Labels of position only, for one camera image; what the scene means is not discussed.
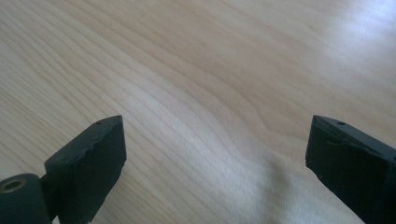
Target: black object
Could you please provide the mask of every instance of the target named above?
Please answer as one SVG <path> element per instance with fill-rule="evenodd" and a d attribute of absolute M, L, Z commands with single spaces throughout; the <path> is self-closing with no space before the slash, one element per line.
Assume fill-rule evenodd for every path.
<path fill-rule="evenodd" d="M 91 125 L 46 162 L 47 173 L 0 182 L 0 223 L 88 223 L 126 161 L 122 116 Z"/>
<path fill-rule="evenodd" d="M 365 223 L 396 223 L 396 150 L 354 127 L 314 116 L 306 166 Z"/>

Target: wooden surface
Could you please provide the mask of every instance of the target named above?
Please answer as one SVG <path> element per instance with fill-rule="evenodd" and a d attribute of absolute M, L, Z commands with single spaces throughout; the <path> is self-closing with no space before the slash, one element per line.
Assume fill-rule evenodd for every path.
<path fill-rule="evenodd" d="M 361 223 L 304 167 L 314 114 L 396 147 L 396 3 L 0 2 L 0 179 L 121 114 L 93 223 Z"/>

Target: wood grain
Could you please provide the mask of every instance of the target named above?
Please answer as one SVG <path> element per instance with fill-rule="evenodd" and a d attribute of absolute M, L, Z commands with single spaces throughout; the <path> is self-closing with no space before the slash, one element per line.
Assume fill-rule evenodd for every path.
<path fill-rule="evenodd" d="M 361 223 L 304 167 L 312 116 L 396 147 L 394 1 L 0 1 L 0 179 L 105 117 L 93 223 Z"/>

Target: black plastic bracket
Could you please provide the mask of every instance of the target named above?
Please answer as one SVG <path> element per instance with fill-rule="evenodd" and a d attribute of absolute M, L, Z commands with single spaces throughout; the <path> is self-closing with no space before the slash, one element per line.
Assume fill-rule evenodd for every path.
<path fill-rule="evenodd" d="M 306 166 L 365 223 L 396 223 L 396 150 L 336 119 L 314 116 Z"/>
<path fill-rule="evenodd" d="M 122 116 L 95 122 L 46 162 L 38 178 L 0 182 L 0 223 L 88 223 L 120 177 L 126 161 Z"/>

